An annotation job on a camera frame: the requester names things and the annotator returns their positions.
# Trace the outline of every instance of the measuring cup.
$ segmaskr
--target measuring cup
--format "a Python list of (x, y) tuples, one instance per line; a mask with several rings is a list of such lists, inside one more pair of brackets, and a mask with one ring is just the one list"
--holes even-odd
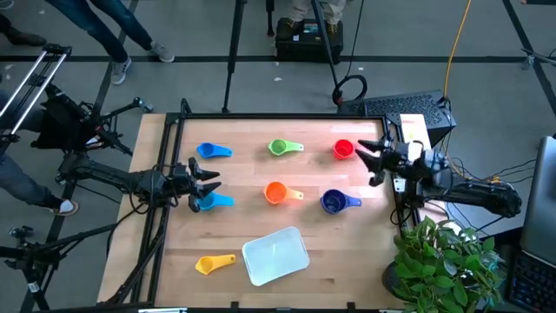
[(203, 256), (195, 265), (195, 269), (204, 275), (208, 275), (213, 270), (233, 263), (235, 263), (235, 255)]
[(286, 199), (303, 200), (302, 192), (292, 190), (278, 182), (269, 183), (264, 189), (264, 196), (272, 204), (282, 203)]
[(197, 203), (201, 210), (211, 210), (216, 206), (233, 206), (235, 201), (231, 196), (219, 195), (213, 191), (204, 199), (197, 199)]
[(333, 147), (334, 157), (338, 160), (345, 160), (354, 154), (354, 144), (349, 140), (340, 139)]
[(201, 143), (197, 147), (197, 152), (204, 158), (211, 157), (231, 157), (233, 152), (230, 148), (222, 147), (213, 143)]
[(281, 156), (286, 152), (303, 151), (304, 147), (300, 143), (293, 143), (283, 139), (275, 139), (268, 145), (268, 149), (275, 156)]
[(338, 214), (348, 207), (360, 207), (361, 199), (348, 196), (339, 190), (328, 190), (321, 197), (321, 205), (327, 213)]

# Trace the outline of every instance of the yellow cable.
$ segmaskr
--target yellow cable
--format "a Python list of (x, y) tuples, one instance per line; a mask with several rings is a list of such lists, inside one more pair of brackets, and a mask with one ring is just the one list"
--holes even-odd
[(448, 79), (450, 77), (450, 70), (452, 69), (452, 60), (453, 55), (455, 54), (456, 49), (458, 48), (458, 42), (460, 41), (461, 31), (463, 30), (463, 25), (465, 25), (467, 20), (467, 13), (469, 13), (469, 7), (471, 6), (472, 0), (467, 0), (467, 7), (466, 11), (463, 13), (463, 17), (461, 18), (460, 28), (458, 29), (458, 35), (455, 37), (452, 46), (452, 53), (450, 53), (450, 58), (448, 59), (448, 65), (446, 68), (446, 76), (444, 77), (444, 97), (448, 96)]
[[(458, 48), (458, 43), (460, 41), (461, 31), (463, 30), (463, 26), (465, 25), (466, 20), (467, 20), (467, 13), (469, 13), (469, 7), (471, 7), (471, 1), (472, 0), (467, 0), (466, 10), (463, 13), (463, 17), (461, 18), (460, 27), (458, 28), (458, 34), (456, 35), (455, 40), (453, 41), (452, 52), (450, 53), (450, 57), (448, 58), (448, 64), (447, 64), (447, 68), (446, 68), (446, 75), (444, 76), (444, 98), (445, 99), (447, 99), (447, 96), (448, 96), (448, 81), (449, 81), (449, 78), (450, 78), (450, 70), (452, 69), (453, 55), (455, 54), (455, 51)], [(441, 148), (444, 149), (444, 151), (446, 152), (446, 158), (448, 159), (448, 162), (450, 163), (450, 166), (452, 167), (452, 170), (454, 170), (459, 176), (461, 176), (463, 178), (472, 179), (471, 177), (466, 177), (464, 174), (462, 174), (460, 172), (460, 170), (456, 166), (453, 165), (452, 159), (448, 155), (448, 150), (447, 150), (446, 146), (444, 145), (444, 142), (442, 142), (442, 147)]]

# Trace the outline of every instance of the clear plastic container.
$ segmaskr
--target clear plastic container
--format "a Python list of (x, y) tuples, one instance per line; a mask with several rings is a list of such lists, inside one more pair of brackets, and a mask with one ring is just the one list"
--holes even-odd
[(255, 286), (309, 266), (309, 254), (296, 227), (245, 243), (242, 253), (249, 278)]

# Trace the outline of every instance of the black box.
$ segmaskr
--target black box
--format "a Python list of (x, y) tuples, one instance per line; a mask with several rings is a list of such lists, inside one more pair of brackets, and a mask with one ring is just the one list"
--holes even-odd
[[(278, 28), (287, 22), (287, 18), (278, 21)], [(340, 54), (344, 49), (343, 24), (338, 22), (338, 45), (331, 47), (332, 62), (340, 62)], [(276, 38), (276, 58), (279, 61), (301, 61), (328, 63), (326, 52), (319, 36), (318, 24), (314, 19), (306, 19), (296, 35), (288, 40)]]
[(441, 106), (441, 98), (441, 90), (432, 90), (346, 101), (338, 108), (338, 114), (361, 116), (422, 114), (427, 124), (431, 146), (434, 147), (457, 126), (450, 111)]

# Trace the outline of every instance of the jeans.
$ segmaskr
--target jeans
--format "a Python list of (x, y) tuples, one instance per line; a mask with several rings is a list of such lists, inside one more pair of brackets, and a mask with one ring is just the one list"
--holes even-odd
[(11, 22), (8, 17), (0, 14), (0, 33), (5, 33), (11, 27)]
[[(8, 102), (10, 95), (0, 90), (0, 110)], [(14, 117), (16, 105), (14, 100), (10, 107), (0, 118), (0, 129), (12, 128), (19, 117)], [(21, 124), (20, 130), (40, 131), (43, 112), (33, 108)], [(47, 208), (57, 208), (61, 200), (52, 195), (50, 190), (39, 185), (33, 178), (29, 177), (7, 154), (0, 156), (0, 188), (6, 190), (14, 198), (25, 201), (30, 205), (39, 205)]]
[[(90, 0), (99, 10), (112, 17), (129, 38), (150, 50), (152, 39), (149, 33), (139, 24), (136, 17), (122, 4), (120, 0)], [(112, 34), (108, 26), (90, 9), (86, 0), (46, 0), (60, 10), (71, 22), (86, 30), (89, 35), (99, 42), (114, 62), (124, 63), (128, 60), (128, 53), (122, 43)]]

